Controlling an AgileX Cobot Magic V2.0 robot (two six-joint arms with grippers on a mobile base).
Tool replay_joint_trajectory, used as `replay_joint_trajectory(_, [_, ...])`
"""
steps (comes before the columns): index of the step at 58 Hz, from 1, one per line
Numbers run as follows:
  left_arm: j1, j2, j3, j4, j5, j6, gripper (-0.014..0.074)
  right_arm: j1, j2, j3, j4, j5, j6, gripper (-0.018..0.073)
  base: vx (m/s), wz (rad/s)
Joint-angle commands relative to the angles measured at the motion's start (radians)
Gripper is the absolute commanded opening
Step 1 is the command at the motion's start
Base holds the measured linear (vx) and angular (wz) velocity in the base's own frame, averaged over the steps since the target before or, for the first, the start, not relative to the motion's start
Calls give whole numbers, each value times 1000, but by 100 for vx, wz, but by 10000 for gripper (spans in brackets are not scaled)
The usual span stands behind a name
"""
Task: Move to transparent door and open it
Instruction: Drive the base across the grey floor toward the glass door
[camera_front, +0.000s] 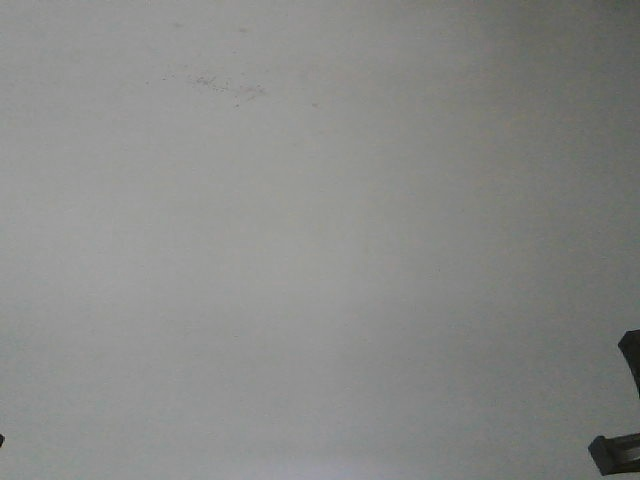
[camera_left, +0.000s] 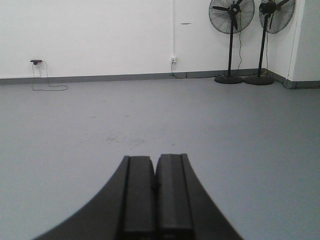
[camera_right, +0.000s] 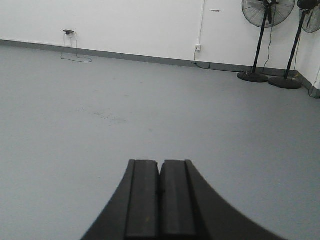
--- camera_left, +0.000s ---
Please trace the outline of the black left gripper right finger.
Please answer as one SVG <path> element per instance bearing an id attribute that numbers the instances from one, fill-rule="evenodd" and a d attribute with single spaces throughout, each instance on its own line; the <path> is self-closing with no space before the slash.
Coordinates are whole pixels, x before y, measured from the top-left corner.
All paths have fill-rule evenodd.
<path id="1" fill-rule="evenodd" d="M 160 240 L 242 239 L 204 189 L 187 154 L 162 154 L 156 181 Z"/>

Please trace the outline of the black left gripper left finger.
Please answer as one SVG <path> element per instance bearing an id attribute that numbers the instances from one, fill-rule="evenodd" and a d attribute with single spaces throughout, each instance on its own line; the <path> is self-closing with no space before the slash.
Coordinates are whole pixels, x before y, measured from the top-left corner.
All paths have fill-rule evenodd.
<path id="1" fill-rule="evenodd" d="M 102 189 L 39 240 L 154 240 L 155 174 L 148 156 L 124 156 Z"/>

